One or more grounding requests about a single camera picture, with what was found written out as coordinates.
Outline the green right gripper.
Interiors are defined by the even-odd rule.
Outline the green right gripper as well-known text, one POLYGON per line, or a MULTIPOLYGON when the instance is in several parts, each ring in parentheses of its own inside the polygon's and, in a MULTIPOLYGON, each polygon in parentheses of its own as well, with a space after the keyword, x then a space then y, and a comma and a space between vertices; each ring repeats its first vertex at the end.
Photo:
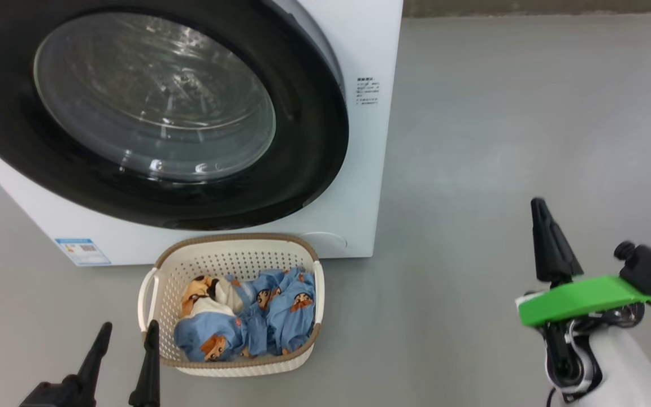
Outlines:
POLYGON ((517 299, 540 333, 551 404, 651 404, 651 361, 631 337, 651 295, 620 276, 572 282, 584 271, 543 198, 531 200, 536 277, 561 284, 517 299))

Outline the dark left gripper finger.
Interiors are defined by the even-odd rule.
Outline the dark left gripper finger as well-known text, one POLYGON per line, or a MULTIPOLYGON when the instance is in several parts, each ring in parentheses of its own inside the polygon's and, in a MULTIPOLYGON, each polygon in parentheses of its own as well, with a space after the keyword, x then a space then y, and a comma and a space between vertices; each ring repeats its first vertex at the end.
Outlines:
POLYGON ((87 356, 83 360, 82 366, 77 373, 78 393, 75 398, 74 406, 96 406, 95 399, 98 377, 100 374, 101 362, 106 355, 111 333, 112 323, 105 322, 102 324, 99 333, 87 356))
POLYGON ((145 356, 134 391, 129 396, 131 406, 160 406, 159 324, 152 320, 145 333, 145 356))

